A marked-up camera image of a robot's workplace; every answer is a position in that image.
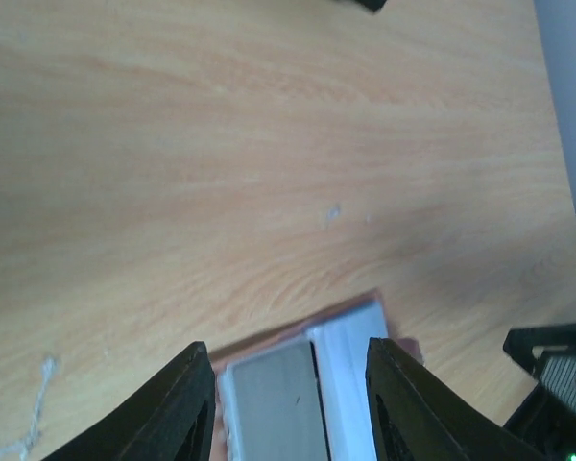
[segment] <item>white speck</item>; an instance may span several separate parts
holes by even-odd
[[[339,215],[342,214],[342,208],[341,205],[337,204],[334,207],[332,207],[328,213],[326,214],[326,226],[328,227],[328,225],[330,224],[331,221],[337,219],[339,217]]]

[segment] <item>black object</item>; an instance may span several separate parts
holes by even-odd
[[[540,382],[505,427],[551,459],[576,455],[576,324],[512,329],[503,350]]]
[[[546,458],[452,392],[390,339],[372,339],[367,391],[380,461]]]
[[[214,415],[215,375],[204,343],[193,343],[45,461],[206,461]]]
[[[386,4],[386,0],[354,0],[370,12],[379,12]]]

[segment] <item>light wood grain surface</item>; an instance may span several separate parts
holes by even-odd
[[[530,0],[0,0],[0,446],[47,353],[34,460],[191,341],[376,286],[499,423],[508,329],[576,320]]]

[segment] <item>wooden table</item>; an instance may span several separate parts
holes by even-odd
[[[576,320],[531,0],[0,1],[0,446],[31,459],[195,339],[380,287],[503,423],[512,326]]]

